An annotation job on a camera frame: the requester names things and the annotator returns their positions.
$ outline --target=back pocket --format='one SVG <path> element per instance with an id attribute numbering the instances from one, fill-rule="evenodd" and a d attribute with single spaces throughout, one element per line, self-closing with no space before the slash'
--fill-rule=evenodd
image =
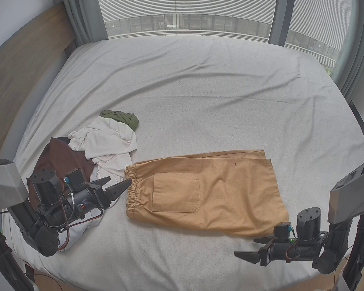
<path id="1" fill-rule="evenodd" d="M 199 207 L 200 183 L 194 174 L 154 174 L 152 211 L 195 212 Z"/>

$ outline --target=green curtain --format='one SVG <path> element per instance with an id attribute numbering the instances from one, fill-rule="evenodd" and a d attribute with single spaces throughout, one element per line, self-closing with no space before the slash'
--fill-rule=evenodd
<path id="1" fill-rule="evenodd" d="M 347 102 L 358 89 L 364 73 L 364 0 L 352 0 L 348 32 L 330 77 Z"/>
<path id="2" fill-rule="evenodd" d="M 77 47 L 108 39 L 98 0 L 53 0 L 54 4 L 59 2 L 64 2 Z"/>

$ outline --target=bed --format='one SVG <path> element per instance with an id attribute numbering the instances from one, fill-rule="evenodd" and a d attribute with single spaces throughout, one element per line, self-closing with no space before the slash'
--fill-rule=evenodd
<path id="1" fill-rule="evenodd" d="M 71 54 L 17 150 L 23 181 L 50 137 L 87 126 L 103 109 L 137 115 L 132 162 L 263 148 L 293 225 L 317 206 L 328 229 L 331 188 L 364 160 L 361 129 L 313 56 L 227 37 L 141 36 Z M 86 290 L 274 291 L 317 274 L 311 262 L 260 267 L 234 257 L 258 250 L 252 238 L 131 220 L 125 203 L 122 195 L 97 227 L 49 258 L 27 245 L 8 214 L 3 231 L 21 260 Z M 349 245 L 354 236 L 352 227 Z"/>

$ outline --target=white bed sheet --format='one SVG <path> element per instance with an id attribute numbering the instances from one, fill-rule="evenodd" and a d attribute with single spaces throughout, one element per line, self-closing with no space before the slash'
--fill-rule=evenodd
<path id="1" fill-rule="evenodd" d="M 146 36 L 76 49 L 19 146 L 23 180 L 50 137 L 90 124 L 102 109 L 139 118 L 133 162 L 263 148 L 293 225 L 299 211 L 318 206 L 327 229 L 331 188 L 364 162 L 359 125 L 313 56 L 233 38 Z M 317 274 L 311 262 L 260 267 L 234 257 L 258 250 L 251 238 L 131 220 L 125 202 L 124 194 L 53 257 L 27 245 L 9 215 L 4 234 L 32 267 L 87 290 L 277 290 Z"/>

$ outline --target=headboard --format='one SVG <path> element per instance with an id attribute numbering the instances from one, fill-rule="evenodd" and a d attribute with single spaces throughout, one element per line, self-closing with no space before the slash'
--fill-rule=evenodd
<path id="1" fill-rule="evenodd" d="M 74 38 L 66 9 L 60 2 L 0 46 L 0 149 L 22 103 Z"/>

